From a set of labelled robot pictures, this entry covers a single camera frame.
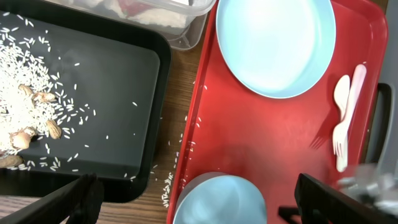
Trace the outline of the red ketchup packet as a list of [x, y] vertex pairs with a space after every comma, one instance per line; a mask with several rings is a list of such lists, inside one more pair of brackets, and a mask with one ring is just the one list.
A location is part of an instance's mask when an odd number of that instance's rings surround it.
[[122, 12], [128, 17], [134, 17], [151, 8], [150, 5], [134, 0], [118, 0]]

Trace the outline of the light blue bowl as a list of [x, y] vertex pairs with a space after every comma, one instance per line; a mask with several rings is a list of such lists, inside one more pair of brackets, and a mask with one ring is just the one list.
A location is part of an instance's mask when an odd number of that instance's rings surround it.
[[173, 224], [266, 224], [266, 203], [250, 181], [222, 172], [191, 180], [178, 197]]

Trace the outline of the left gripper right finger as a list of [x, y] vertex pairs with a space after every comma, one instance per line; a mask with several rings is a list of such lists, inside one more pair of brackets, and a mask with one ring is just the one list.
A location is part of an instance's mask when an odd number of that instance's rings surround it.
[[295, 223], [295, 215], [303, 224], [397, 223], [392, 215], [369, 208], [308, 174], [298, 176], [294, 196], [296, 207], [280, 206], [278, 209], [278, 215], [287, 223]]

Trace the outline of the light blue plate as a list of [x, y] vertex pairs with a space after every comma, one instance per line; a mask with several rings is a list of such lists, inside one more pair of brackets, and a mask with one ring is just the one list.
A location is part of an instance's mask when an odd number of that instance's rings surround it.
[[335, 49], [330, 0], [220, 0], [220, 52], [231, 73], [251, 91], [292, 98], [326, 72]]

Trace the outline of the white napkin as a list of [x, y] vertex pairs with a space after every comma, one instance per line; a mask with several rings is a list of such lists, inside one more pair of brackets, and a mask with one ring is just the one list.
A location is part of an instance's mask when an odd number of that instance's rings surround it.
[[185, 28], [187, 25], [187, 16], [154, 6], [151, 6], [150, 9], [134, 17], [128, 17], [122, 12], [121, 7], [119, 6], [119, 2], [117, 0], [71, 0], [68, 1], [68, 3], [90, 8], [94, 8], [99, 4], [103, 4], [107, 10], [115, 12], [120, 18], [128, 19], [130, 21], [138, 22], [144, 25], [157, 25], [173, 28]]

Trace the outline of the food scraps rice and peanuts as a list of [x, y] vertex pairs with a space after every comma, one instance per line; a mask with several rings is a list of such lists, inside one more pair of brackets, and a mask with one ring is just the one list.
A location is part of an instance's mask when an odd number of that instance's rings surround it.
[[1, 167], [136, 180], [130, 89], [80, 59], [61, 71], [59, 50], [29, 19], [1, 13]]

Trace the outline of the cream plastic spoon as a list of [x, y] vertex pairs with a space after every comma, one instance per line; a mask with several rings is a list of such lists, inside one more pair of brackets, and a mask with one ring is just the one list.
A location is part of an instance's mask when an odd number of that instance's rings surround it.
[[[343, 120], [346, 113], [346, 104], [348, 101], [350, 89], [350, 79], [348, 75], [343, 75], [334, 90], [334, 101], [340, 111], [340, 121]], [[338, 172], [344, 172], [348, 166], [348, 137], [345, 137], [343, 143], [343, 156], [336, 154], [336, 169]]]

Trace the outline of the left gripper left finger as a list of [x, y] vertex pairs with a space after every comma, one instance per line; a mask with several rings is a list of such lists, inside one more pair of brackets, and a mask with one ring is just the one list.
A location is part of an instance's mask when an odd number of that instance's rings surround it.
[[104, 200], [104, 185], [94, 174], [79, 179], [1, 218], [1, 224], [94, 224]]

